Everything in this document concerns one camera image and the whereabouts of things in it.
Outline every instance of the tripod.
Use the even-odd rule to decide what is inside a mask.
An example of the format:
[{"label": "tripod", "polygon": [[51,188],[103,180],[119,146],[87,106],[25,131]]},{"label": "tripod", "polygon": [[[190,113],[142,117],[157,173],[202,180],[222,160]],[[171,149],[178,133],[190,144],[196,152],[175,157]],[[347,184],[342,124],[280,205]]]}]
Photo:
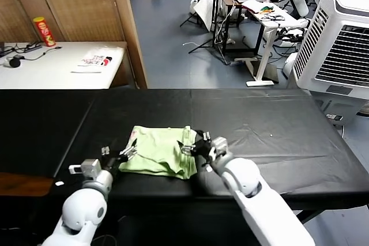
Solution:
[{"label": "tripod", "polygon": [[[191,18],[196,17],[196,22],[190,21]],[[190,22],[192,24],[196,24],[196,25],[202,25],[201,21],[198,19],[198,15],[197,13],[191,14],[190,17],[188,19],[186,19],[184,22],[181,23],[181,25],[179,27],[182,27],[183,24],[185,24],[186,22]]]},{"label": "tripod", "polygon": [[207,40],[206,42],[202,43],[201,45],[199,45],[198,47],[192,49],[189,54],[191,54],[192,52],[194,52],[197,49],[200,48],[212,48],[214,47],[215,49],[217,49],[224,61],[224,64],[227,65],[227,61],[225,60],[225,57],[223,55],[222,50],[219,47],[219,44],[215,43],[215,39],[216,39],[216,33],[217,33],[217,20],[218,20],[218,5],[219,5],[219,0],[213,0],[213,8],[212,8],[212,24],[214,23],[214,32],[213,32],[213,37],[210,40]]}]

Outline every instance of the white table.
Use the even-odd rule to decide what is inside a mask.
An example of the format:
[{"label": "white table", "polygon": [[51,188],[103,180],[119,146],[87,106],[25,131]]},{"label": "white table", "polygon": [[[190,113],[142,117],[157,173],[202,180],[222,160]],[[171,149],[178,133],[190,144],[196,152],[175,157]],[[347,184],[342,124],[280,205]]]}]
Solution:
[{"label": "white table", "polygon": [[[18,43],[25,47],[27,43]],[[3,66],[7,56],[0,58],[0,89],[108,89],[115,77],[125,54],[126,43],[118,42],[63,42],[57,43],[61,49],[49,51],[37,60],[21,60],[17,68]],[[81,59],[94,48],[120,47],[114,51],[112,61],[101,73],[72,73]],[[35,59],[52,47],[43,46],[29,53],[19,54]]]},{"label": "white table", "polygon": [[273,47],[277,29],[283,28],[283,27],[299,27],[300,26],[300,23],[296,19],[291,17],[288,13],[283,11],[277,5],[273,3],[268,3],[268,6],[273,6],[273,9],[274,9],[273,13],[283,16],[285,20],[264,21],[262,18],[265,16],[265,14],[255,14],[251,12],[251,14],[265,27],[266,29],[265,32],[269,34],[266,34],[266,37],[268,39],[266,40],[266,43],[265,43],[265,50],[261,58],[259,69],[258,69],[256,76],[254,75],[254,67],[253,67],[253,64],[251,63],[251,60],[243,59],[246,61],[246,66],[255,80],[255,81],[246,82],[247,86],[272,86],[274,85],[273,81],[263,81],[262,78],[265,72],[266,65],[268,64],[269,55]]}]

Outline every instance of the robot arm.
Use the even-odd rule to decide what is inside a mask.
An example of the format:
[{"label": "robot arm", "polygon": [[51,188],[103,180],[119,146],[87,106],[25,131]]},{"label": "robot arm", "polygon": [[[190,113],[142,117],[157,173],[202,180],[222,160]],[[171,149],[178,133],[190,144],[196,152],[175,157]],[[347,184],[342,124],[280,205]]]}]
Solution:
[{"label": "robot arm", "polygon": [[314,246],[314,240],[283,198],[260,174],[257,165],[235,158],[225,138],[211,141],[205,133],[202,144],[193,146],[193,155],[201,155],[221,177],[262,246]]},{"label": "robot arm", "polygon": [[136,154],[136,142],[120,152],[102,148],[103,166],[98,159],[69,166],[71,174],[83,174],[87,180],[82,189],[65,200],[62,216],[42,246],[90,246],[97,227],[105,217],[107,197],[118,166]]}]

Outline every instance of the red can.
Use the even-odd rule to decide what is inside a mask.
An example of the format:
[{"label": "red can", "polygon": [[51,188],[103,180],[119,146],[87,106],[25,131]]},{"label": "red can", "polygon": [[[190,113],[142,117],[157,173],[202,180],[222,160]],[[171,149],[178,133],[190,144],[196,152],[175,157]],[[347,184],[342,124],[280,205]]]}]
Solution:
[{"label": "red can", "polygon": [[46,46],[54,46],[56,45],[56,42],[54,38],[52,37],[51,31],[48,28],[45,18],[43,17],[35,17],[33,19],[34,23],[37,26],[37,29],[40,31],[40,34],[42,36],[42,39],[44,40]]}]

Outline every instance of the blue floor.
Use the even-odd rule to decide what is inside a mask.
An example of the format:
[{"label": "blue floor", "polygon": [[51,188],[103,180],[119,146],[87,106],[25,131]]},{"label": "blue floor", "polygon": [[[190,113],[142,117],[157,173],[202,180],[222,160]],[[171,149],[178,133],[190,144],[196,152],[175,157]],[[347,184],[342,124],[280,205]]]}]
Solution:
[{"label": "blue floor", "polygon": [[[206,30],[193,24],[180,23],[188,16],[190,0],[131,0],[138,37],[141,43],[150,88],[245,88],[251,75],[245,66],[224,66],[208,50],[188,54],[194,45],[211,38]],[[233,39],[243,35],[251,44],[256,40],[259,25],[241,24],[232,28]],[[274,52],[273,58],[279,58]],[[284,59],[274,64],[282,67]],[[287,80],[278,72],[285,88]],[[369,118],[357,116],[346,126],[345,140],[369,171]],[[317,246],[369,245],[369,211],[364,207],[350,210],[328,210],[306,224]]]}]

